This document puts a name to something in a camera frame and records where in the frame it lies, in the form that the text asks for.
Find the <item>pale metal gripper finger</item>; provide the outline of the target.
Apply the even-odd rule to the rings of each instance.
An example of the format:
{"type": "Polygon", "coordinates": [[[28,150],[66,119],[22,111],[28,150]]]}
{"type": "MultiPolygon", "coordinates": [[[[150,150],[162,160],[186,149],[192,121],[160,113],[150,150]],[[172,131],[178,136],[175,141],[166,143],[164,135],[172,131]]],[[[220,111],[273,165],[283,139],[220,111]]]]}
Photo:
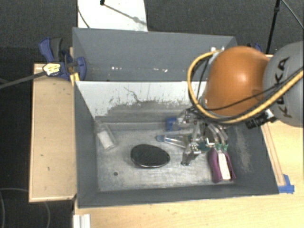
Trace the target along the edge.
{"type": "Polygon", "coordinates": [[[181,148],[187,148],[189,146],[188,137],[183,134],[157,135],[155,139],[158,142],[168,143],[181,148]]]}
{"type": "Polygon", "coordinates": [[[197,143],[189,143],[183,151],[181,165],[188,166],[199,155],[201,155],[199,145],[197,143]]]}

